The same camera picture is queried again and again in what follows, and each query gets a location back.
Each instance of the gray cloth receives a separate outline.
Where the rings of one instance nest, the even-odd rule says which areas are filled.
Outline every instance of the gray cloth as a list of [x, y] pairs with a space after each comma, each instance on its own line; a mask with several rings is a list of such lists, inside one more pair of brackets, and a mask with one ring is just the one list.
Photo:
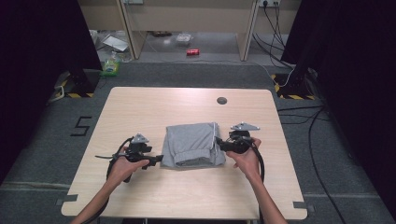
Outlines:
[[215, 136], [219, 137], [216, 122], [166, 127], [161, 166], [207, 167], [224, 164], [224, 152], [216, 144]]

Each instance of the black cable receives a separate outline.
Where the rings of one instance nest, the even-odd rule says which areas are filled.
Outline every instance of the black cable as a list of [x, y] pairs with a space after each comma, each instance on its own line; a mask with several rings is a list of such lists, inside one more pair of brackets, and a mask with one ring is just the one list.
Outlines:
[[280, 36], [280, 44], [283, 46], [283, 48], [285, 48], [285, 43], [283, 42], [282, 39], [282, 34], [280, 33], [280, 25], [279, 25], [279, 15], [280, 15], [280, 8], [279, 8], [279, 3], [278, 2], [274, 2], [275, 5], [275, 14], [276, 14], [276, 30], [279, 32], [279, 36]]
[[312, 149], [312, 139], [311, 139], [311, 133], [312, 133], [312, 127], [314, 126], [315, 120], [317, 119], [318, 115], [321, 113], [321, 111], [324, 109], [324, 106], [317, 112], [317, 114], [314, 116], [311, 125], [309, 126], [309, 131], [308, 131], [308, 145], [309, 145], [309, 153], [311, 155], [311, 160], [312, 160], [312, 164], [314, 166], [314, 170], [315, 173], [317, 175], [318, 181], [320, 183], [320, 185], [323, 187], [327, 197], [329, 198], [329, 200], [332, 202], [332, 206], [334, 207], [335, 211], [337, 212], [338, 216], [341, 218], [341, 221], [346, 224], [346, 221], [344, 220], [340, 210], [338, 210], [337, 205], [335, 204], [334, 200], [332, 199], [332, 196], [330, 196], [329, 191], [327, 191], [327, 188], [325, 187], [319, 173], [318, 173], [318, 167], [315, 163], [315, 159], [314, 159], [314, 154], [313, 154], [313, 149]]
[[262, 51], [264, 51], [265, 53], [267, 53], [268, 55], [270, 55], [270, 57], [274, 58], [275, 60], [277, 60], [279, 63], [285, 65], [286, 67], [292, 69], [293, 67], [291, 67], [290, 65], [280, 61], [277, 57], [275, 57], [271, 52], [269, 52], [265, 47], [263, 47], [259, 41], [256, 39], [256, 36], [253, 36], [253, 39], [256, 41], [256, 43], [259, 45], [259, 47], [262, 49]]
[[300, 106], [300, 107], [278, 109], [277, 112], [286, 111], [286, 110], [312, 109], [312, 108], [322, 108], [322, 107], [323, 105]]
[[282, 44], [282, 43], [283, 43], [282, 37], [279, 36], [279, 35], [277, 34], [276, 28], [274, 28], [274, 25], [272, 24], [272, 21], [271, 21], [270, 17], [269, 17], [268, 14], [267, 14], [266, 7], [264, 7], [264, 13], [265, 13], [265, 16], [267, 17], [267, 20], [270, 22], [271, 27], [273, 28], [274, 36], [276, 37], [277, 42], [279, 42], [279, 44], [281, 44], [283, 47], [285, 47], [285, 46]]
[[266, 9], [266, 5], [264, 5], [265, 16], [267, 17], [267, 20], [271, 24], [271, 27], [272, 27], [272, 29], [274, 31], [274, 37], [276, 37], [277, 42], [283, 46], [284, 52], [286, 52], [288, 54], [288, 56], [293, 61], [295, 61], [294, 57], [292, 55], [290, 55], [289, 51], [286, 49], [286, 45], [285, 45], [285, 43], [283, 42], [283, 39], [282, 39], [282, 34], [280, 33], [280, 25], [279, 25], [280, 24], [279, 23], [280, 8], [279, 8], [279, 3], [278, 2], [274, 2], [274, 5], [275, 5], [275, 12], [276, 12], [276, 27], [275, 28], [274, 28], [274, 25], [272, 24], [271, 19], [269, 18], [268, 14], [267, 14], [267, 11], [265, 10]]
[[[248, 144], [251, 149], [254, 151], [254, 154], [256, 154], [257, 159], [259, 160], [260, 164], [260, 178], [262, 179], [262, 183], [264, 183], [264, 177], [265, 177], [265, 166], [264, 166], [264, 160], [262, 159], [262, 154], [260, 154], [259, 149], [254, 143], [249, 143], [246, 140], [243, 140], [246, 144]], [[259, 216], [260, 216], [260, 223], [264, 224], [264, 218], [262, 217], [262, 210], [259, 207]]]
[[[96, 158], [101, 158], [101, 159], [114, 159], [117, 158], [120, 154], [120, 151], [122, 150], [123, 146], [127, 143], [127, 142], [131, 142], [134, 138], [128, 138], [127, 140], [125, 140], [122, 145], [119, 147], [119, 150], [117, 150], [117, 152], [113, 155], [113, 157], [101, 157], [101, 156], [95, 156]], [[89, 224], [92, 221], [94, 221], [96, 218], [98, 218], [103, 211], [105, 211], [108, 201], [110, 200], [110, 198], [107, 198], [105, 204], [103, 204], [103, 206], [99, 209], [99, 211], [97, 211], [93, 216], [89, 217], [87, 220], [81, 222], [81, 224]]]
[[[271, 44], [268, 44], [267, 42], [265, 42], [264, 40], [262, 40], [258, 34], [256, 34], [256, 36], [257, 36], [257, 38], [259, 38], [259, 40], [260, 40], [264, 45], [268, 45], [268, 46], [270, 46], [270, 47], [272, 46]], [[282, 48], [278, 48], [278, 47], [276, 47], [276, 46], [272, 46], [272, 47], [273, 47], [274, 49], [279, 49], [279, 50], [284, 51], [284, 49], [282, 49]]]
[[296, 123], [282, 123], [282, 124], [303, 124], [303, 123], [307, 123], [310, 119], [312, 119], [313, 116], [304, 116], [304, 115], [293, 115], [293, 114], [283, 114], [283, 115], [279, 115], [279, 116], [289, 116], [289, 117], [298, 117], [298, 118], [306, 118], [306, 121], [302, 121], [302, 122], [296, 122]]

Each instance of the power strip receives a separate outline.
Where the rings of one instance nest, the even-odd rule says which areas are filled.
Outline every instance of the power strip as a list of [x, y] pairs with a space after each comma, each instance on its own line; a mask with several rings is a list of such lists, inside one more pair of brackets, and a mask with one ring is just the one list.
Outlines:
[[264, 7], [264, 1], [267, 1], [267, 7], [276, 7], [280, 5], [280, 0], [259, 0], [259, 7]]

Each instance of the human arm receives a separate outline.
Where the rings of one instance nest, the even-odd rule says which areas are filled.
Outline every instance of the human arm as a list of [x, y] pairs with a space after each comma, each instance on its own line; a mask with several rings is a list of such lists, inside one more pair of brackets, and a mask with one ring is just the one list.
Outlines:
[[126, 178], [128, 178], [138, 168], [149, 164], [148, 160], [129, 162], [125, 157], [119, 157], [111, 168], [110, 175], [101, 189], [96, 193], [92, 200], [82, 209], [82, 211], [71, 222], [82, 223], [88, 218], [95, 215], [102, 206], [106, 203], [107, 199], [114, 189]]
[[[258, 138], [252, 139], [254, 141], [253, 144], [256, 147], [259, 147], [262, 143], [262, 141]], [[266, 224], [287, 223], [286, 219], [280, 213], [279, 209], [268, 193], [267, 188], [262, 183], [259, 171], [259, 160], [253, 149], [250, 148], [243, 154], [237, 154], [232, 151], [227, 151], [226, 154], [235, 160], [236, 164], [233, 167], [239, 167], [239, 169], [241, 169], [253, 188], [254, 194], [256, 195], [256, 199], [259, 203], [259, 207], [262, 211], [264, 222]]]

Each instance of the wooden table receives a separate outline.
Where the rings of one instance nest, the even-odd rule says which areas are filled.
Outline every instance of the wooden table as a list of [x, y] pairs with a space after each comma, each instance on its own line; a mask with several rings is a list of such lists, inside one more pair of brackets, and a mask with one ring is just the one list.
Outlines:
[[[218, 104], [219, 97], [227, 104]], [[166, 126], [210, 121], [219, 124], [223, 140], [241, 121], [261, 128], [250, 133], [262, 140], [265, 186], [286, 219], [306, 218], [305, 209], [293, 206], [304, 199], [271, 92], [239, 89], [114, 88], [68, 192], [78, 199], [65, 202], [62, 213], [76, 216], [105, 183], [108, 161], [95, 155], [111, 156], [137, 133], [149, 139], [148, 155], [159, 155]], [[157, 164], [139, 170], [113, 192], [102, 216], [259, 219], [253, 190], [233, 164], [227, 157], [216, 168], [171, 170]]]

